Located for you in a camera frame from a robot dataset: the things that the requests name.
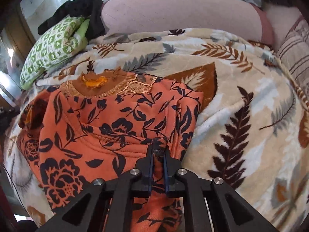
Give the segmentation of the orange black floral shirt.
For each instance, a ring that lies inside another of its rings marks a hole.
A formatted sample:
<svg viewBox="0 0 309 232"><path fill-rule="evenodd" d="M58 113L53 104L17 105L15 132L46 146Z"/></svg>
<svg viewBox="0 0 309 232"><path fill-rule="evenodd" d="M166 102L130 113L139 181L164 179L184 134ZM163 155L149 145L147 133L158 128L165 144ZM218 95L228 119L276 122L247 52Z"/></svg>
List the orange black floral shirt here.
<svg viewBox="0 0 309 232"><path fill-rule="evenodd" d="M203 93L166 78L120 69L88 73L40 92L23 111L17 147L52 212L97 178L116 179L154 149L154 189L133 204L132 231L175 231L180 201L165 195L165 149L182 159L193 137Z"/></svg>

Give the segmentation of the beige leaf print blanket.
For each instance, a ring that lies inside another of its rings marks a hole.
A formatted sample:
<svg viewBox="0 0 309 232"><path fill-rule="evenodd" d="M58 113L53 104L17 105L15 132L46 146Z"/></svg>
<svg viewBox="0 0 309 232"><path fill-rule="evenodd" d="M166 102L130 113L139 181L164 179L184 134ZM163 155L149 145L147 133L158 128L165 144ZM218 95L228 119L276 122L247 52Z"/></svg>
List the beige leaf print blanket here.
<svg viewBox="0 0 309 232"><path fill-rule="evenodd" d="M202 92L181 165L203 179L222 178L277 230L300 230L308 215L308 101L267 46L214 29L98 37L23 95L5 134L4 167L37 225L55 213L17 147L23 111L49 87L117 69Z"/></svg>

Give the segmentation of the black garment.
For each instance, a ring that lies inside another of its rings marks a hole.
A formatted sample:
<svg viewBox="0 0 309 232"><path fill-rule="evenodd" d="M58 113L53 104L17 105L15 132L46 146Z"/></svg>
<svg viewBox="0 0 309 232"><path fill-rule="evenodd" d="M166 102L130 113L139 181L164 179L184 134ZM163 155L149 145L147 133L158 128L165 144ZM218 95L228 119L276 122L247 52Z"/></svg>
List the black garment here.
<svg viewBox="0 0 309 232"><path fill-rule="evenodd" d="M104 2L102 0L72 0L62 4L55 13L38 27L38 34L42 35L49 28L59 23L66 16L84 17L89 19L85 37L88 40L97 38L106 33L101 20L101 11Z"/></svg>

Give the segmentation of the green white patterned pillow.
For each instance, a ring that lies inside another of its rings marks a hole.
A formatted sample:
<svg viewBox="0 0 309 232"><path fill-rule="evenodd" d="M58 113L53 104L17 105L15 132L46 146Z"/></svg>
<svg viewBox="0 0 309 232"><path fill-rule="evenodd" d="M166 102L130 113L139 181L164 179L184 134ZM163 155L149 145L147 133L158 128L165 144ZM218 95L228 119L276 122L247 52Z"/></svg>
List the green white patterned pillow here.
<svg viewBox="0 0 309 232"><path fill-rule="evenodd" d="M36 41L24 62L20 85L28 90L44 72L77 55L88 43L85 36L89 19L67 16Z"/></svg>

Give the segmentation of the pink quilted bolster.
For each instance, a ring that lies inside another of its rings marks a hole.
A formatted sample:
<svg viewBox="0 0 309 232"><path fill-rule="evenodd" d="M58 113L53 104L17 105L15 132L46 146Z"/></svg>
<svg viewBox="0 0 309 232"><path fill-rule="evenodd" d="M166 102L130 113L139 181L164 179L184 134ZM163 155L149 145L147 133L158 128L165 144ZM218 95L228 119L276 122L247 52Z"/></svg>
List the pink quilted bolster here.
<svg viewBox="0 0 309 232"><path fill-rule="evenodd" d="M241 0L109 0L101 19L109 34L210 28L272 45L265 12Z"/></svg>

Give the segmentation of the wooden stained glass door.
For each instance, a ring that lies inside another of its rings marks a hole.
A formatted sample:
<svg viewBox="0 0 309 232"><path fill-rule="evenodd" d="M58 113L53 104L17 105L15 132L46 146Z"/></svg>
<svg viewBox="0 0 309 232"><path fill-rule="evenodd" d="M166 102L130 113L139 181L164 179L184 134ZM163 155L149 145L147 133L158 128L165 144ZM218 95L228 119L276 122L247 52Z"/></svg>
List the wooden stained glass door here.
<svg viewBox="0 0 309 232"><path fill-rule="evenodd" d="M14 108L23 94L19 83L24 62L35 43L20 5L11 9L1 28L1 107Z"/></svg>

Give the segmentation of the striped floral cushion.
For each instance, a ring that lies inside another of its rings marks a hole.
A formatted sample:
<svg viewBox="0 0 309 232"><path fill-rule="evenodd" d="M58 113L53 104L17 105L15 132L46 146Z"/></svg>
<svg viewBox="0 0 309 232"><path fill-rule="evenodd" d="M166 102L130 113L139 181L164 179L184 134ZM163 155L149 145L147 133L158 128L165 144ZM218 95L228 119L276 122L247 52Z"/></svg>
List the striped floral cushion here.
<svg viewBox="0 0 309 232"><path fill-rule="evenodd" d="M292 78L308 95L308 23L301 16L287 33L277 54Z"/></svg>

